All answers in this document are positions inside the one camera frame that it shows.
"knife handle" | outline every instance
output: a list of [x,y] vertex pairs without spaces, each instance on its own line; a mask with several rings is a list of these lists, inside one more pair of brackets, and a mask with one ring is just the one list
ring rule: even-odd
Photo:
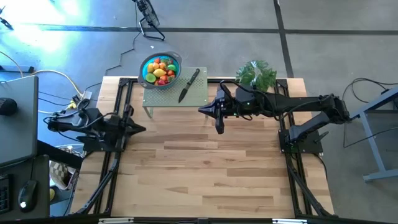
[[200,69],[197,68],[197,70],[195,71],[195,73],[192,75],[191,80],[189,80],[189,82],[187,82],[188,85],[191,85],[191,84],[193,83],[193,81],[195,81],[195,79],[197,78],[199,72],[200,72]]

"metal bracket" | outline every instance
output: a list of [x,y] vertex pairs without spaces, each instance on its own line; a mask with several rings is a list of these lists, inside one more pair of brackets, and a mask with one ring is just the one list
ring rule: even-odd
[[279,130],[279,146],[281,153],[322,153],[323,148],[319,139],[322,137],[318,131],[314,131],[307,135],[307,137],[296,143],[291,143],[289,138],[289,130]]
[[279,84],[283,88],[287,88],[287,79],[277,79],[276,84]]
[[98,224],[127,224],[134,223],[134,218],[100,218]]
[[130,78],[120,78],[119,79],[119,87],[126,85],[130,81]]
[[289,218],[273,218],[272,223],[275,224],[307,224],[306,220],[296,220]]

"teal bowl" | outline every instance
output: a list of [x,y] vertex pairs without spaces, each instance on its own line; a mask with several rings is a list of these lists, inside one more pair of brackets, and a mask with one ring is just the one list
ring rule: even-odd
[[[175,71],[175,78],[168,84],[166,85],[154,85],[152,83],[149,83],[146,81],[145,77],[147,75],[147,67],[148,64],[150,63],[154,63],[155,59],[160,58],[161,60],[164,58],[171,58],[173,60],[173,64],[176,67],[176,71]],[[180,74],[181,74],[181,63],[182,63],[182,58],[179,54],[175,53],[175,52],[163,52],[163,53],[157,53],[157,54],[153,54],[148,56],[141,64],[141,67],[139,69],[140,71],[140,75],[138,76],[138,83],[146,88],[146,89],[159,89],[159,90],[165,90],[170,88],[171,86],[173,86],[175,84],[175,81],[179,78]]]

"wooden table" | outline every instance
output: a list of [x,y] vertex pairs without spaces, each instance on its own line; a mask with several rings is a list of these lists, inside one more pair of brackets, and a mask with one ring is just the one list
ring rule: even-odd
[[[97,105],[103,114],[113,110],[119,78],[103,79]],[[303,79],[287,81],[291,96],[307,95]],[[209,102],[216,87],[209,84]],[[277,121],[264,116],[252,121],[228,118],[224,120],[225,133],[219,135],[214,119],[205,119],[197,108],[159,108],[153,119],[148,118],[142,108],[142,93],[143,88],[134,85],[133,120],[147,131],[133,136],[122,154],[112,216],[294,217]],[[294,116],[301,124],[311,113]],[[97,187],[103,156],[103,152],[92,153],[83,162],[72,212],[81,208]],[[303,164],[308,187],[333,213],[322,164],[311,154],[303,155]],[[299,190],[298,195],[305,211]],[[107,198],[105,189],[103,207]]]

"table leg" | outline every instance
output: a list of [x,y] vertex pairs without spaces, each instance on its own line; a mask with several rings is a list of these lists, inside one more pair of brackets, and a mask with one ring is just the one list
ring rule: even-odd
[[152,118],[152,115],[154,114],[154,108],[150,108],[148,111],[148,108],[146,106],[143,106],[145,113],[148,115],[149,118]]

